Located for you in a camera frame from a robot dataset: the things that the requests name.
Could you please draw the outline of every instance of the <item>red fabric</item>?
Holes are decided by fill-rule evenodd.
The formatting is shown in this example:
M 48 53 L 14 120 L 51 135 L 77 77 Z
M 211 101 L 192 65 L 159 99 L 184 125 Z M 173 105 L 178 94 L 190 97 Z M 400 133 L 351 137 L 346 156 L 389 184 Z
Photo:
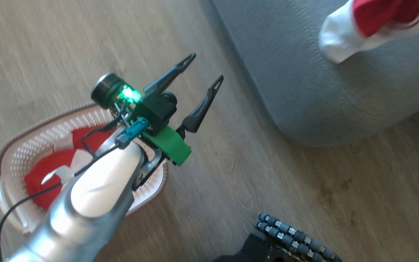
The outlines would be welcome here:
M 68 149 L 60 152 L 54 152 L 53 154 L 46 156 L 41 159 L 25 176 L 25 185 L 27 186 L 27 193 L 29 195 L 40 192 L 44 189 L 54 186 L 60 182 L 60 178 L 57 175 L 53 175 L 45 184 L 41 184 L 43 178 L 50 172 L 54 171 L 61 166 L 70 166 L 73 156 L 78 149 L 85 149 L 81 142 L 81 138 L 85 136 L 93 128 L 80 128 L 72 131 L 73 149 Z M 85 139 L 85 142 L 92 151 L 97 151 L 101 144 L 113 133 L 108 131 L 105 133 L 97 132 Z M 49 192 L 46 192 L 33 199 L 33 202 L 41 208 L 48 210 L 49 206 L 55 198 L 59 195 L 61 186 L 57 187 Z
M 61 179 L 54 175 L 49 179 L 45 184 L 41 184 L 41 181 L 45 176 L 55 170 L 56 168 L 66 165 L 70 166 L 72 162 L 73 155 L 75 154 L 75 149 L 68 149 L 60 152 L 55 152 L 43 159 L 41 159 L 25 176 L 25 185 L 27 186 L 27 193 L 33 195 L 44 189 L 54 186 L 59 183 Z M 58 194 L 61 192 L 61 186 L 50 190 L 36 198 L 33 199 L 33 202 L 40 206 L 41 208 L 48 210 L 50 204 L 55 200 Z
M 410 23 L 419 15 L 419 0 L 354 0 L 356 26 L 370 37 L 390 21 Z

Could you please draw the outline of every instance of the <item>gray ottoman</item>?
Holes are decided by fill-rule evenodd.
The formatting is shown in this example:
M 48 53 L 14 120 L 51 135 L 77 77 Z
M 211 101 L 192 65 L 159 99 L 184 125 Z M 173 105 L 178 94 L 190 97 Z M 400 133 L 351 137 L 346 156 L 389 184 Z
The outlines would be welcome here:
M 419 110 L 419 35 L 339 65 L 318 47 L 345 0 L 213 0 L 278 129 L 305 146 L 357 141 Z

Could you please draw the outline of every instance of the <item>white laundry basket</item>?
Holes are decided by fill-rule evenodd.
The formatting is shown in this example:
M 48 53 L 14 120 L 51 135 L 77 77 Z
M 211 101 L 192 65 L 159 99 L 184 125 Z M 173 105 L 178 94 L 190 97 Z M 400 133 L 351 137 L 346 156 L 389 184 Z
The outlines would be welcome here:
M 53 144 L 72 130 L 109 123 L 113 117 L 110 111 L 95 103 L 87 103 L 52 118 L 42 121 L 9 141 L 0 153 L 0 208 L 5 214 L 18 201 L 27 197 L 24 177 L 41 159 L 53 152 Z M 153 159 L 154 151 L 137 140 L 145 149 L 148 159 Z M 133 193 L 135 201 L 127 215 L 136 211 L 164 189 L 168 179 L 168 165 L 163 162 L 147 182 Z M 18 231 L 28 236 L 45 216 L 46 211 L 33 201 L 27 201 L 15 209 L 8 221 Z

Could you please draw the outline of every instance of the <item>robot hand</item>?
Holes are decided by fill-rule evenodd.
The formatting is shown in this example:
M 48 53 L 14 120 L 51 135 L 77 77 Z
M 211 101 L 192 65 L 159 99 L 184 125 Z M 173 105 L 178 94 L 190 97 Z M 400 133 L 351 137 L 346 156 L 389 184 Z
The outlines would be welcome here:
M 132 191 L 165 159 L 178 166 L 183 164 L 191 154 L 184 142 L 185 131 L 198 130 L 223 81 L 220 76 L 182 125 L 177 130 L 171 129 L 168 123 L 176 112 L 177 99 L 164 91 L 195 57 L 192 53 L 148 85 L 143 98 L 115 74 L 100 78 L 91 98 L 116 116 L 105 128 L 117 128 L 93 153 L 93 161 L 62 189 L 43 221 L 8 262 L 93 261 L 133 204 Z M 149 160 L 143 148 L 133 142 L 135 138 L 154 149 L 153 159 Z M 7 212 L 0 224 L 0 234 L 10 211 L 32 197 L 35 196 L 21 200 Z

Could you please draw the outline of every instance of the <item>wooden floor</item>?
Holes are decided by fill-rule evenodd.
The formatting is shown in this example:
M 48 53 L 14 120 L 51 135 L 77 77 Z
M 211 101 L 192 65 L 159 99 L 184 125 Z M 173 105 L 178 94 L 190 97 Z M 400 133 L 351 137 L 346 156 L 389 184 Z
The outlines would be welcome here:
M 419 113 L 360 143 L 302 148 L 273 127 L 209 0 L 0 0 L 0 148 L 89 100 L 103 73 L 143 88 L 191 52 L 171 125 L 224 84 L 163 194 L 127 218 L 97 261 L 209 261 L 268 212 L 344 261 L 419 261 Z M 23 237 L 7 225 L 3 250 Z

